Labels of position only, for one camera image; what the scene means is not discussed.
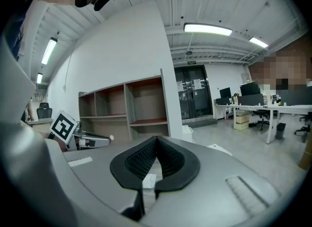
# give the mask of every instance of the door frame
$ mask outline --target door frame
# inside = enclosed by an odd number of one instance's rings
[[[206,79],[207,92],[208,92],[208,97],[209,97],[208,98],[208,100],[209,100],[208,103],[209,103],[209,106],[210,106],[210,109],[211,109],[210,115],[213,116],[214,115],[214,108],[213,108],[213,104],[212,104],[212,97],[211,97],[211,93],[210,93],[210,85],[209,85],[209,81],[208,81],[208,78],[207,78],[207,72],[206,72],[205,65],[179,66],[179,67],[174,67],[174,70],[182,70],[183,71],[185,69],[192,69],[192,68],[199,68],[199,67],[201,67],[204,70],[204,76],[205,76],[205,79]]]

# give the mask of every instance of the trash can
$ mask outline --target trash can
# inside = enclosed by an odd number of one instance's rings
[[[283,135],[284,135],[284,130],[285,130],[286,124],[284,123],[279,123],[276,127],[276,139],[283,139]]]

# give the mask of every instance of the ceiling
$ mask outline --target ceiling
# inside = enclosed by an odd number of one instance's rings
[[[75,40],[116,12],[150,0],[111,0],[101,11],[35,2],[21,54],[31,60],[31,79],[43,73],[49,83],[62,56]],[[155,0],[166,30],[174,64],[185,61],[249,65],[307,32],[307,25],[291,0]],[[220,25],[233,30],[229,37],[184,33],[185,22]],[[58,43],[46,66],[41,59],[50,37]],[[267,49],[249,42],[256,37]]]

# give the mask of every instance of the office desk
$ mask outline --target office desk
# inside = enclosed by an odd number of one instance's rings
[[[233,129],[236,129],[236,110],[245,110],[245,111],[256,111],[256,110],[269,110],[270,111],[270,126],[266,143],[269,144],[271,140],[271,132],[273,126],[273,111],[277,111],[277,122],[279,123],[280,113],[290,113],[290,114],[308,114],[308,112],[312,112],[312,105],[238,105],[238,104],[230,104],[230,105],[215,105],[215,114],[217,115],[217,111],[223,109],[225,111],[226,108],[233,108]]]
[[[47,119],[39,119],[37,121],[28,121],[27,124],[34,129],[46,132],[50,131],[50,125],[52,124],[52,122],[53,119],[47,118]]]

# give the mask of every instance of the paper sign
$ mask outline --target paper sign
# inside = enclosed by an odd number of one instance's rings
[[[194,81],[194,89],[195,90],[201,89],[200,79],[199,80],[193,80],[193,81]]]
[[[77,122],[64,111],[60,111],[50,126],[50,131],[67,144],[77,126]]]
[[[176,83],[176,85],[177,85],[177,91],[178,92],[183,92],[184,91],[182,81],[178,81]]]

